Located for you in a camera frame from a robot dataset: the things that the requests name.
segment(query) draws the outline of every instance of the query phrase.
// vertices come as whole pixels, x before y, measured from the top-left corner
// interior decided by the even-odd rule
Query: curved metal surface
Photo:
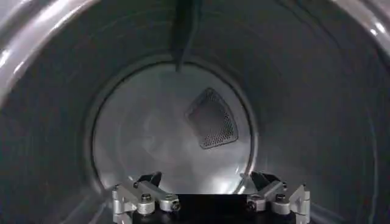
[[[205,150],[185,113],[207,88],[230,107],[239,137]],[[240,186],[240,174],[253,167],[250,130],[239,98],[215,75],[197,66],[185,65],[177,73],[174,65],[156,65],[122,82],[102,106],[94,161],[106,188],[160,171],[160,187],[167,192],[231,194]]]
[[[6,0],[0,8],[0,33],[5,32],[7,23],[21,14],[26,4],[34,0]],[[66,23],[76,15],[100,0],[57,0],[34,15],[9,40],[5,40],[0,52],[0,105],[16,81],[21,77],[29,63],[34,60],[40,49]],[[356,0],[330,0],[347,11],[371,32],[374,38],[390,54],[389,24],[363,3]],[[390,5],[384,0],[367,0],[376,5],[385,17],[390,18]]]
[[[23,24],[17,33],[5,40],[0,52],[0,105],[28,65],[42,47],[71,19],[99,0],[59,0],[43,8],[37,15]],[[18,15],[24,1],[7,1],[14,12],[6,13],[8,20]]]

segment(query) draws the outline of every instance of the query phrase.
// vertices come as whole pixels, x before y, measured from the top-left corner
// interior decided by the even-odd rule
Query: perforated vent
[[[238,139],[237,126],[230,108],[212,88],[207,88],[186,113],[197,134],[199,145],[210,149]]]

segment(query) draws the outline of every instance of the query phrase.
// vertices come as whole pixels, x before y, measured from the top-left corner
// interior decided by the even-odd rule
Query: stainless steel drum
[[[102,184],[109,189],[159,171],[168,192],[239,192],[242,175],[253,169],[256,129],[236,93],[194,65],[180,72],[153,65],[132,74],[96,121],[93,156]]]
[[[389,223],[390,2],[204,0],[180,72],[176,6],[1,1],[0,223],[110,223],[124,179],[252,170],[306,183],[314,223]]]

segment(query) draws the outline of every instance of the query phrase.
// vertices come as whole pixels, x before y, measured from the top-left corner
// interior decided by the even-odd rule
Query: metal clamp
[[[291,211],[296,214],[298,224],[310,222],[310,191],[304,185],[296,190],[277,194],[271,202],[272,211],[279,215],[288,215]]]
[[[248,210],[255,212],[265,211],[266,202],[271,201],[271,198],[281,189],[283,189],[283,183],[280,181],[274,181],[256,194],[248,195]]]
[[[121,184],[112,191],[113,221],[120,224],[131,224],[127,212],[137,211],[149,215],[155,211],[155,200],[150,194],[143,194],[132,185]]]
[[[247,208],[250,211],[265,211],[267,202],[271,203],[272,212],[278,215],[294,212],[297,224],[310,222],[310,191],[304,185],[292,191],[287,189],[285,183],[273,181],[256,194],[247,196]]]
[[[137,183],[137,189],[151,194],[151,196],[158,201],[162,211],[176,212],[181,208],[179,198],[176,194],[167,193],[148,181],[141,181]]]

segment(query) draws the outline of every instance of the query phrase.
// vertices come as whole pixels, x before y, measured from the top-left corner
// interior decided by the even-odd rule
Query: screw head
[[[284,194],[277,194],[275,196],[275,201],[283,201],[286,198]]]
[[[172,211],[177,212],[177,211],[179,211],[181,208],[182,208],[182,205],[180,204],[180,202],[174,201],[174,202],[172,203],[172,206],[171,206]]]
[[[246,203],[246,210],[248,212],[255,212],[256,211],[256,204],[252,201],[248,201],[248,203]]]
[[[151,201],[151,200],[152,200],[152,196],[150,194],[142,194],[141,195],[141,201],[142,202]]]
[[[252,199],[252,200],[260,200],[261,197],[260,197],[260,195],[254,194],[254,195],[250,196],[250,199]]]
[[[167,194],[167,195],[165,196],[165,199],[167,199],[167,200],[172,199],[172,198],[173,198],[173,195],[171,195],[171,194]]]

